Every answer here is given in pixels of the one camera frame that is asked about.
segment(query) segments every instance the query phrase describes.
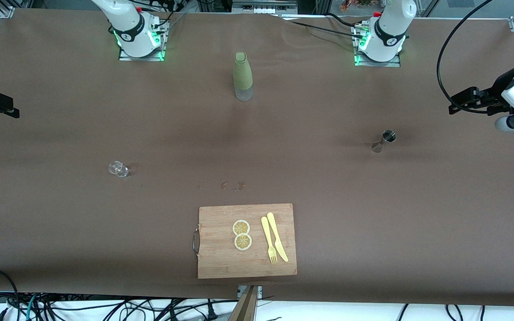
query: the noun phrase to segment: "knife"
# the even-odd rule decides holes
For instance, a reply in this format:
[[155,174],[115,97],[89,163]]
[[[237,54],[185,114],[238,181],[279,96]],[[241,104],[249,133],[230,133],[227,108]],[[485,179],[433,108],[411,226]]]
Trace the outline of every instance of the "knife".
[[283,244],[281,244],[281,239],[279,237],[279,232],[277,231],[277,223],[275,223],[275,216],[273,216],[273,213],[269,212],[267,213],[267,219],[269,219],[269,225],[273,229],[273,234],[275,234],[275,248],[277,249],[277,252],[279,252],[281,258],[283,258],[285,262],[288,262],[289,258],[287,258],[287,254],[285,254]]

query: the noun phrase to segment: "metal jigger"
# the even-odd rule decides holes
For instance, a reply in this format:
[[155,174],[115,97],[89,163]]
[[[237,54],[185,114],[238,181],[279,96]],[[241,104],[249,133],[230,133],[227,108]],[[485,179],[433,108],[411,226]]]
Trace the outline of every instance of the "metal jigger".
[[382,152],[384,145],[391,144],[394,141],[396,141],[396,133],[393,130],[385,130],[382,133],[382,139],[379,142],[372,144],[372,151]]

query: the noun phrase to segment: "clear plastic bottle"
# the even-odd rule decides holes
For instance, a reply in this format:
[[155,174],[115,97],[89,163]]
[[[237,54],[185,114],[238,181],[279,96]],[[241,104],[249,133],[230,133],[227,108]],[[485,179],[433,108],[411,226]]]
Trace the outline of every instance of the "clear plastic bottle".
[[235,54],[233,85],[237,99],[247,101],[253,97],[253,74],[251,73],[246,53],[240,52]]
[[127,177],[130,175],[128,167],[124,166],[122,162],[117,160],[108,165],[108,172],[118,177]]

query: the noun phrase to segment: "lemon slice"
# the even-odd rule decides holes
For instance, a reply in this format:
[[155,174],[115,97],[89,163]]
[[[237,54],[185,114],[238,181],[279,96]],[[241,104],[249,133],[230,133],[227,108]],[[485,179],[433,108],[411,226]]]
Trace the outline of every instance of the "lemon slice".
[[235,240],[233,241],[237,250],[240,251],[245,251],[247,250],[247,248],[250,248],[251,242],[251,236],[249,236],[249,234],[247,233],[238,234],[237,236],[235,236]]
[[241,233],[249,233],[250,229],[251,227],[249,227],[249,223],[247,223],[247,221],[244,219],[240,219],[233,224],[233,232],[235,235],[239,235]]

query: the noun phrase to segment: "wooden cutting board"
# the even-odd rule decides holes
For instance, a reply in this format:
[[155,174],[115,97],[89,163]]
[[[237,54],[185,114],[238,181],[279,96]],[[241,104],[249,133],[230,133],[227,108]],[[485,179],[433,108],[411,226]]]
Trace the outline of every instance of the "wooden cutting board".
[[[271,264],[261,217],[272,212],[288,262],[277,254]],[[243,219],[249,223],[251,247],[237,250],[233,224]],[[275,235],[271,230],[271,242]],[[294,221],[292,204],[211,206],[199,208],[198,279],[251,278],[257,276],[292,276],[296,274]]]

